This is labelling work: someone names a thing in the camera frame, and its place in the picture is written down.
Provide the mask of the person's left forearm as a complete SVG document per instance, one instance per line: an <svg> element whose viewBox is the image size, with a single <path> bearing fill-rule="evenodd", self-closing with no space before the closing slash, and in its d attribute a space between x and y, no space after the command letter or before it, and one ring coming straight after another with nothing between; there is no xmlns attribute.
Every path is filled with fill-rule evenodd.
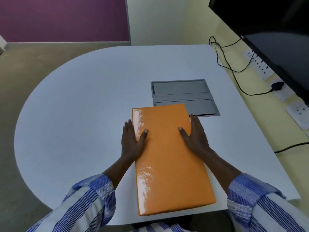
<svg viewBox="0 0 309 232"><path fill-rule="evenodd" d="M123 176L134 161L133 158L121 156L115 163L102 172L103 175L111 180L114 190L116 190Z"/></svg>

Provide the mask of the long white socket strip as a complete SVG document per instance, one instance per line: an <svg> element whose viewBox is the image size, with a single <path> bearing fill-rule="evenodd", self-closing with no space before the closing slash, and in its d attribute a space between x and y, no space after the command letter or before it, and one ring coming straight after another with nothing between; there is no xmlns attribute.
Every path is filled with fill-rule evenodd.
<svg viewBox="0 0 309 232"><path fill-rule="evenodd" d="M249 66L257 72L263 81L268 80L273 74L275 74L265 61L262 60L251 48L246 49L244 56L249 60Z"/></svg>

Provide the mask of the black flat screen television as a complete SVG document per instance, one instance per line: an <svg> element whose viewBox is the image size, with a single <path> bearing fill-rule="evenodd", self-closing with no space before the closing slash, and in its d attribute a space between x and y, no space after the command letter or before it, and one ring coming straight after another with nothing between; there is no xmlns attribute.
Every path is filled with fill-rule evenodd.
<svg viewBox="0 0 309 232"><path fill-rule="evenodd" d="M209 7L309 107L309 0L210 0Z"/></svg>

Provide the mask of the blue striped white shirt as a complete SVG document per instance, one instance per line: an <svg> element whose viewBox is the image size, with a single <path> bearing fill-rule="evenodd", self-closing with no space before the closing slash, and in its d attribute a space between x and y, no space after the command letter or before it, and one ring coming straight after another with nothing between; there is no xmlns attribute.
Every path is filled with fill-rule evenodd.
<svg viewBox="0 0 309 232"><path fill-rule="evenodd" d="M246 173L229 185L227 207L244 232L309 232L309 218L281 191ZM115 210L113 184L98 174L73 185L61 205L27 232L97 232Z"/></svg>

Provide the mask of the person's left hand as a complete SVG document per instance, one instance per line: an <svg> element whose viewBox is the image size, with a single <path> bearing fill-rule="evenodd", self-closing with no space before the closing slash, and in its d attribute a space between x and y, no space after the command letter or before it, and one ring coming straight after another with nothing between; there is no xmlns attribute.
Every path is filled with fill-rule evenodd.
<svg viewBox="0 0 309 232"><path fill-rule="evenodd" d="M123 157L133 158L135 161L142 155L145 148L144 145L138 145L135 136L135 130L132 121L129 119L125 122L122 132L122 153Z"/></svg>

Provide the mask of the person's right forearm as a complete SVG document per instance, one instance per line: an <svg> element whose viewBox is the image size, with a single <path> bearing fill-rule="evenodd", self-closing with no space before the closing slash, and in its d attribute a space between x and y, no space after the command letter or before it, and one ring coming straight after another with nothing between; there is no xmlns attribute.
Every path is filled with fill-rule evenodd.
<svg viewBox="0 0 309 232"><path fill-rule="evenodd" d="M212 149L206 151L203 157L203 162L214 174L226 195L228 195L230 184L237 176L241 175L242 172L229 164L227 161L223 160Z"/></svg>

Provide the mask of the person's right hand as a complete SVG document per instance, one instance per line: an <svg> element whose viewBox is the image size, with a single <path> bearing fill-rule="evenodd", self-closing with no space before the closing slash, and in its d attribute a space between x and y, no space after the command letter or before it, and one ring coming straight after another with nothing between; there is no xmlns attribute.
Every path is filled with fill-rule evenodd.
<svg viewBox="0 0 309 232"><path fill-rule="evenodd" d="M190 114L190 124L191 132L189 136L191 141L190 144L185 145L192 153L203 160L206 151L211 149L207 140L207 136L202 124L199 121L198 116Z"/></svg>

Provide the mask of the white wall socket plate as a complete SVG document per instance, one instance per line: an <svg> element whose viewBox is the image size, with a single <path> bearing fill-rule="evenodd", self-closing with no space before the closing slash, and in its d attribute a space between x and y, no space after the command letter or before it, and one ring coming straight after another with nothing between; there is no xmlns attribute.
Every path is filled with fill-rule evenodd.
<svg viewBox="0 0 309 232"><path fill-rule="evenodd" d="M302 130L309 129L309 107L303 101L292 102L285 107L285 111Z"/></svg>
<svg viewBox="0 0 309 232"><path fill-rule="evenodd" d="M271 85L272 93L281 102L286 101L288 98L292 97L295 92L283 81L275 82Z"/></svg>

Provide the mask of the orange box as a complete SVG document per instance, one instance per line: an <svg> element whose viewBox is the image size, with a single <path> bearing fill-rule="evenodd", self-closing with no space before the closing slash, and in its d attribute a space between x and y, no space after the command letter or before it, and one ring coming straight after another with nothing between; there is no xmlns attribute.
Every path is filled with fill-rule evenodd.
<svg viewBox="0 0 309 232"><path fill-rule="evenodd" d="M145 149L135 162L140 216L216 203L205 164L183 142L178 127L191 131L184 104L134 108L136 139L148 129Z"/></svg>

